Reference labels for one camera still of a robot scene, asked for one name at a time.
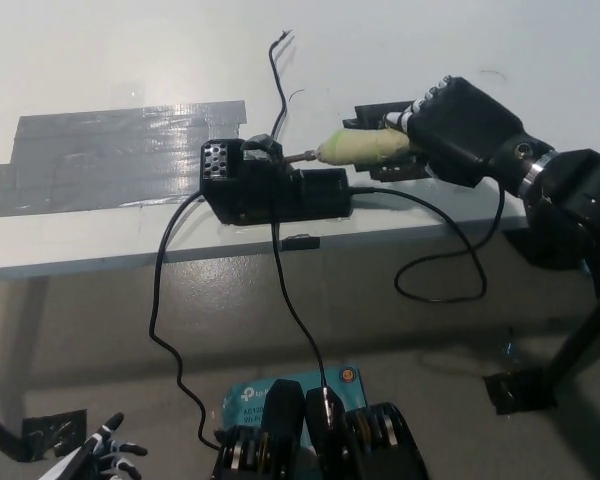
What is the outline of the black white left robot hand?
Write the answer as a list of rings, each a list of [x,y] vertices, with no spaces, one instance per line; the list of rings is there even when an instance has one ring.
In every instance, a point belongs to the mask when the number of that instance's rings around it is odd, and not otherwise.
[[[122,412],[114,414],[80,447],[46,471],[40,480],[141,479],[140,471],[125,454],[145,457],[148,450],[135,443],[114,439],[123,420]]]

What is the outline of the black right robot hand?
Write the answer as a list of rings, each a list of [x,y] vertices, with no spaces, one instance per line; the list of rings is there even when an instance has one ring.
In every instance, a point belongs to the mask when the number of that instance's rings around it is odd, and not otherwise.
[[[383,121],[426,154],[441,180],[473,188],[489,177],[515,196],[532,165],[553,150],[529,135],[515,114],[462,77],[444,78]]]

